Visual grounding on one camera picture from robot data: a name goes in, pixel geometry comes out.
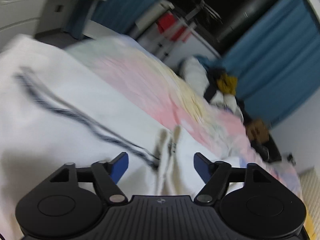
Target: yellow object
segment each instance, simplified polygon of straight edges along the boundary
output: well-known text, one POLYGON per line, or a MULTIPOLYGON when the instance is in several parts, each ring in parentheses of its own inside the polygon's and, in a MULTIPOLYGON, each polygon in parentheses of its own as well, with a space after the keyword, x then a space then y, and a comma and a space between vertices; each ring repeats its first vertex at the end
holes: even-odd
POLYGON ((313 221, 308 210, 307 210, 307 218, 306 218, 306 221, 304 222, 304 228, 306 229, 310 240, 316 240, 316 233, 313 226, 313 221))
POLYGON ((238 79, 236 77, 228 76, 226 73, 222 74, 220 79, 217 80, 219 90, 223 94, 236 95, 238 79))

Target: brown box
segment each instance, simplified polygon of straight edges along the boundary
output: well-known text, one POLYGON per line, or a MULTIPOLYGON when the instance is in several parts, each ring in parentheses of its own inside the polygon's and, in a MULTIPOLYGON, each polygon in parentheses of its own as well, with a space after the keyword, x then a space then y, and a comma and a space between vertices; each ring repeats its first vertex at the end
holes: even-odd
POLYGON ((259 143, 269 141, 269 131, 261 119, 257 119, 246 125, 245 132, 249 141, 257 140, 259 143))

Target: dark floor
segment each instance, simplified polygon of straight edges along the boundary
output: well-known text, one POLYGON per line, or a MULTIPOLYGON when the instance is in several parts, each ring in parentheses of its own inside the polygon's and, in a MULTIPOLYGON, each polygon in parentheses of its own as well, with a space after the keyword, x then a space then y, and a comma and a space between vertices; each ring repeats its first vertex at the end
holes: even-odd
POLYGON ((57 32, 57 33, 48 34, 48 35, 41 35, 40 37, 36 36, 36 39, 43 43, 56 46, 60 49, 65 49, 66 47, 72 44, 80 42, 79 40, 70 36, 68 33, 63 33, 63 32, 57 32))

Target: curtain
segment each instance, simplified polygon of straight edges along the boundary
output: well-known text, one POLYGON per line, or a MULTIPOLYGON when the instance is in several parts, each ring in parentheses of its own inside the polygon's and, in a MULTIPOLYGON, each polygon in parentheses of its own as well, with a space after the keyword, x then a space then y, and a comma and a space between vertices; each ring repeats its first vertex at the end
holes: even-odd
POLYGON ((279 0, 221 59, 252 118, 276 125, 320 86, 320 32, 305 0, 279 0))
MULTIPOLYGON (((138 17, 156 0, 107 0, 100 1, 92 20, 118 33, 126 33, 138 17)), ((64 29, 79 38, 92 0, 79 0, 64 29)))

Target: white drawer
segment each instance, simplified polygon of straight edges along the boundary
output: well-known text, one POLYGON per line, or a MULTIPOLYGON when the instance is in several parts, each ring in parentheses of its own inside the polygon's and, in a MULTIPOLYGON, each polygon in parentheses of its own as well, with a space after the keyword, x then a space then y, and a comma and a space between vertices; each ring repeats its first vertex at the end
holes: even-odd
POLYGON ((38 26, 38 19, 23 22, 3 30, 0 30, 0 51, 14 36, 19 33, 33 36, 38 26))
POLYGON ((8 25, 40 18, 47 0, 18 0, 0 5, 0 30, 8 25))

